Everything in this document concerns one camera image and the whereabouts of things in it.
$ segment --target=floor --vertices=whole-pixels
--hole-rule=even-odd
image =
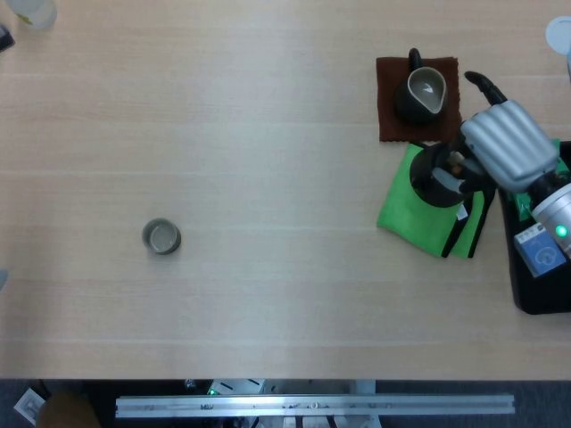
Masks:
[[[46,381],[44,383],[21,380],[0,381],[0,426],[30,428],[13,406],[28,389],[54,392],[60,389],[78,391],[77,382]],[[571,426],[570,382],[515,382],[515,383],[441,383],[441,382],[377,382],[377,393],[512,393],[516,397],[515,416],[429,416],[387,417],[383,428],[563,428]]]

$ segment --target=small metal cup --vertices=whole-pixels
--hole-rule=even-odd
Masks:
[[[409,65],[409,76],[396,90],[396,112],[409,123],[425,125],[438,118],[446,106],[446,79],[440,71],[423,66],[417,49],[410,49]]]
[[[180,231],[166,218],[151,220],[143,228],[143,243],[155,254],[171,254],[181,242]]]

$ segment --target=black tray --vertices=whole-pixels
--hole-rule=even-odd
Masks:
[[[571,166],[571,142],[561,143],[561,159]],[[532,315],[571,312],[571,263],[534,278],[514,246],[514,235],[535,224],[529,219],[519,221],[516,205],[499,191],[509,254],[509,276],[516,306]]]

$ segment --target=green light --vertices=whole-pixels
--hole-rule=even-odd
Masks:
[[[555,234],[561,238],[565,238],[567,236],[567,228],[565,226],[559,225],[555,227]]]

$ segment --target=robotic arm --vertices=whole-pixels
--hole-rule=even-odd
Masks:
[[[469,71],[466,78],[492,106],[466,120],[455,141],[427,149],[424,159],[421,156],[413,162],[413,187],[437,206],[446,205],[442,204],[444,193],[448,195],[444,200],[452,205],[458,203],[455,195],[463,198],[487,185],[511,193],[528,192],[532,216],[571,257],[571,184],[568,176],[555,172],[558,150],[530,114],[508,100],[487,77]],[[423,181],[428,170],[431,185]]]

